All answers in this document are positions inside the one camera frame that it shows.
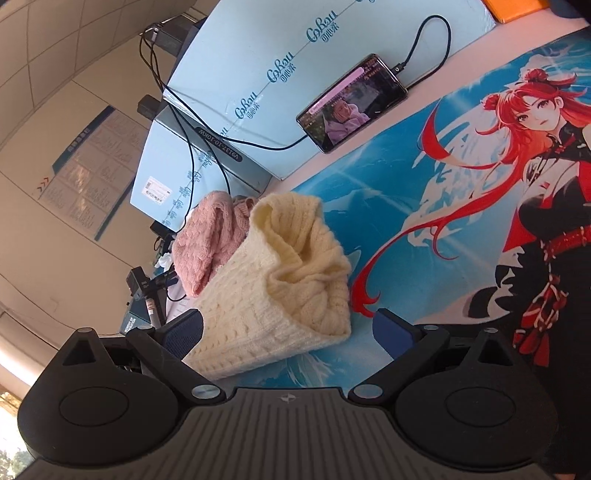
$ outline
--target red hair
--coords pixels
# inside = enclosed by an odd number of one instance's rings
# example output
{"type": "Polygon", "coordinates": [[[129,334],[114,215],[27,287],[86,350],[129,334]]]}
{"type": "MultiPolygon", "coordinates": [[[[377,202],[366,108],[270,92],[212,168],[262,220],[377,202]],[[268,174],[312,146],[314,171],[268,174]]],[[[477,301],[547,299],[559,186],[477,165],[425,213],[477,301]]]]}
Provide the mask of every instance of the red hair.
{"type": "MultiPolygon", "coordinates": [[[[564,90],[569,88],[576,79],[577,76],[573,74],[563,80],[550,80],[544,70],[530,70],[514,87],[502,93],[489,95],[483,100],[482,106],[485,110],[496,112],[496,123],[491,129],[478,133],[481,135],[490,135],[506,128],[509,131],[509,144],[497,163],[488,164],[484,167],[471,166],[467,168],[493,169],[497,165],[504,164],[512,165],[512,170],[502,180],[498,181],[496,185],[480,193],[478,196],[470,196],[468,199],[456,203],[451,207],[444,207],[439,212],[425,215],[418,225],[403,230],[381,246],[353,282],[353,286],[351,287],[351,308],[354,312],[362,313],[366,317],[372,317],[373,312],[368,310],[366,305],[376,303],[379,299],[379,293],[376,297],[370,297],[367,294],[367,280],[374,265],[392,244],[417,230],[430,228],[433,233],[433,251],[441,257],[437,250],[437,240],[443,229],[454,220],[474,215],[494,205],[523,178],[526,164],[532,158],[536,158],[552,146],[552,140],[549,139],[546,132],[529,130],[520,124],[518,120],[519,115],[531,107],[531,105],[526,103],[524,97],[530,96],[553,102],[557,97],[561,97],[564,101],[561,114],[566,121],[579,128],[591,124],[591,106],[576,100],[577,97],[584,95],[586,90],[581,93],[564,90]]],[[[423,145],[423,151],[427,155],[435,160],[444,161],[445,153],[448,156],[451,155],[446,152],[437,140],[434,127],[436,112],[437,108],[435,108],[427,120],[421,133],[421,143],[423,145]]]]}

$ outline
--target orange box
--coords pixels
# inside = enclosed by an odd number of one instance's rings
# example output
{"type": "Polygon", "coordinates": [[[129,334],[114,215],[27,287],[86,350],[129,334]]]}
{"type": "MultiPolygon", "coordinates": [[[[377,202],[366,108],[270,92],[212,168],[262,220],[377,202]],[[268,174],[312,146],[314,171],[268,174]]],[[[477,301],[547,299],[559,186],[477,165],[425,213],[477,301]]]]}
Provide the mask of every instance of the orange box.
{"type": "Polygon", "coordinates": [[[548,8],[548,0],[483,0],[488,10],[501,23],[516,20],[538,10],[548,8]]]}

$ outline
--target knitted fabric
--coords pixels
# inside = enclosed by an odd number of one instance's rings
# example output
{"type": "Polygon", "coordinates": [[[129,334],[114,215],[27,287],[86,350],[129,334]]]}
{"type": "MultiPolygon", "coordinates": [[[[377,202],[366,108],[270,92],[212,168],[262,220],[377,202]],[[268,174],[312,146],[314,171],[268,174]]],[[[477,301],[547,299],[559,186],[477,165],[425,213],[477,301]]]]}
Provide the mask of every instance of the knitted fabric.
{"type": "Polygon", "coordinates": [[[188,297],[199,295],[244,241],[255,202],[211,192],[192,211],[173,243],[174,268],[188,297]]]}
{"type": "Polygon", "coordinates": [[[183,361],[210,380],[347,339],[343,249],[320,199],[272,194],[251,213],[246,240],[193,301],[203,337],[183,361]]]}

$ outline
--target black label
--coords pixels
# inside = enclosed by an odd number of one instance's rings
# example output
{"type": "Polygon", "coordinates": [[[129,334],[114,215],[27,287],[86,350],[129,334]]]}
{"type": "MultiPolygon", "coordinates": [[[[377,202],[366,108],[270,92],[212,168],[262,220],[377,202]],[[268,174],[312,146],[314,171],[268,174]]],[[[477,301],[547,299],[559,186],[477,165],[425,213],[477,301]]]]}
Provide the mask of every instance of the black label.
{"type": "Polygon", "coordinates": [[[196,128],[195,131],[197,132],[197,135],[207,140],[214,147],[223,151],[226,155],[232,157],[236,161],[242,161],[242,155],[240,155],[232,147],[229,147],[227,144],[222,142],[218,137],[214,137],[211,133],[201,127],[196,128]]]}

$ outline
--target ribbed gray panel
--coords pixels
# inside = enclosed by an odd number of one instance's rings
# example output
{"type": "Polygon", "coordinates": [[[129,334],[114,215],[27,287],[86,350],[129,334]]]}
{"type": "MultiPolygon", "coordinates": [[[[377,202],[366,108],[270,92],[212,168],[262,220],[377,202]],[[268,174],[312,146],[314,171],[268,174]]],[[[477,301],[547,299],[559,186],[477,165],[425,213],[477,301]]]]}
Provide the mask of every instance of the ribbed gray panel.
{"type": "Polygon", "coordinates": [[[335,388],[251,390],[197,407],[155,452],[125,465],[77,470],[37,461],[18,480],[548,480],[537,466],[468,473],[408,447],[378,408],[335,388]]]}

